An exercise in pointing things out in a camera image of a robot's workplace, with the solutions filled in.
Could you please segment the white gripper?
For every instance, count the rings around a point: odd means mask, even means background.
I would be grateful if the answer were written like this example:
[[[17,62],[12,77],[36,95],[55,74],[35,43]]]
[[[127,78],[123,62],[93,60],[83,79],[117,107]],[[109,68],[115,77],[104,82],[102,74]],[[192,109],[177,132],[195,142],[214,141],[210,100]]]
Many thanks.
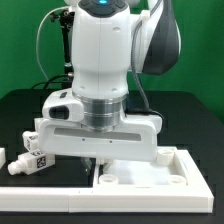
[[[43,119],[38,132],[39,149],[46,154],[82,157],[89,174],[90,158],[97,158],[100,165],[109,164],[110,159],[154,160],[161,128],[158,115],[126,115],[108,133],[92,132],[75,122]]]

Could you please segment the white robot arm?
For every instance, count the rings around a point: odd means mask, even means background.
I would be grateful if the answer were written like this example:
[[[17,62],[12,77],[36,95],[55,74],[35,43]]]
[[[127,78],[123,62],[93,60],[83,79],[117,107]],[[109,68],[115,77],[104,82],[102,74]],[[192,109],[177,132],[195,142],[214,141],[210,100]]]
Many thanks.
[[[72,87],[45,101],[38,131],[46,154],[152,161],[162,118],[127,113],[127,72],[160,75],[178,60],[181,40],[172,0],[148,0],[130,13],[127,0],[80,0],[72,27]]]

